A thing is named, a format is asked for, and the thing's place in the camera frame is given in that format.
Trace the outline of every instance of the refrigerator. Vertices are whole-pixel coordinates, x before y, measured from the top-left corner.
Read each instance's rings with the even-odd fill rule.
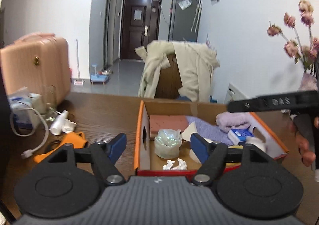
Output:
[[[172,3],[172,12],[171,12],[171,20],[169,25],[169,41],[188,41],[188,42],[197,42],[198,37],[198,28],[195,32],[195,27],[197,23],[197,18],[195,21],[195,25],[192,29],[192,25],[194,22],[194,17],[197,10],[197,5],[199,1],[191,0],[192,4],[186,9],[182,9],[179,6],[179,2],[183,0],[173,0]]]

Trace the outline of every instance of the dark brown tabletop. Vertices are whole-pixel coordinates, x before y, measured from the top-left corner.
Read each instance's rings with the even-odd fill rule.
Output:
[[[119,133],[125,133],[127,147],[116,163],[116,167],[125,177],[128,177],[134,174],[133,154],[140,101],[140,98],[132,97],[70,93],[59,106],[59,110],[69,111],[69,119],[77,123],[76,132],[84,132],[89,143],[110,141]],[[304,167],[300,161],[294,135],[287,129],[289,116],[280,112],[260,113],[259,115],[289,148],[290,153],[283,161],[283,166],[296,175],[304,185],[304,199],[297,217],[306,224],[315,224],[319,215],[319,207],[317,207],[319,183],[314,181],[314,174],[310,168]],[[31,137],[12,138],[11,157],[4,179],[2,201],[15,217],[19,217],[20,213],[13,198],[14,185],[35,166],[32,158],[23,160],[20,154],[38,146],[43,136],[44,131],[38,129]],[[62,139],[62,136],[50,134],[48,142],[57,139]],[[36,154],[43,153],[44,148],[37,151]],[[80,167],[89,171],[91,169],[89,164],[81,164]]]

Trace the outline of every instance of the floor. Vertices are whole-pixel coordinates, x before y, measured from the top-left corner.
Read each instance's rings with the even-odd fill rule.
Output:
[[[113,74],[105,85],[102,83],[92,85],[89,80],[85,80],[83,86],[72,85],[71,91],[136,97],[143,69],[144,62],[142,61],[116,61],[110,67]]]

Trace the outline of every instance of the brown door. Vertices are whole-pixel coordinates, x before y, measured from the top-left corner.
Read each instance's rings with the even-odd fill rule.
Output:
[[[140,60],[135,48],[158,39],[161,0],[124,0],[120,57]]]

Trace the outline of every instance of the crumpled white tissue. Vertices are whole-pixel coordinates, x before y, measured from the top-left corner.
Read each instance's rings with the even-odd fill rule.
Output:
[[[178,158],[178,166],[172,168],[173,164],[175,163],[175,161],[172,160],[168,160],[167,161],[167,165],[163,166],[163,170],[187,170],[187,164],[184,160]]]
[[[76,123],[73,123],[70,120],[65,120],[65,123],[62,126],[62,131],[64,133],[74,132],[74,129],[75,129],[76,125],[77,125]]]

